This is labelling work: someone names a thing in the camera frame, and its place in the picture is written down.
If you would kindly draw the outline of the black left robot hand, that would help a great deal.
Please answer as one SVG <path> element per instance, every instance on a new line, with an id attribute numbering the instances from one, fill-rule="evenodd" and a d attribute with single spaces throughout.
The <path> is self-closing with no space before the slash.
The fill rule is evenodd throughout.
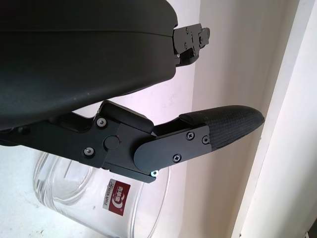
<path id="1" fill-rule="evenodd" d="M 110 101 L 170 80 L 209 37 L 200 24 L 178 27 L 165 0 L 1 1 L 1 145 L 151 183 L 241 139 L 264 123 L 258 110 L 224 106 L 154 125 Z"/>

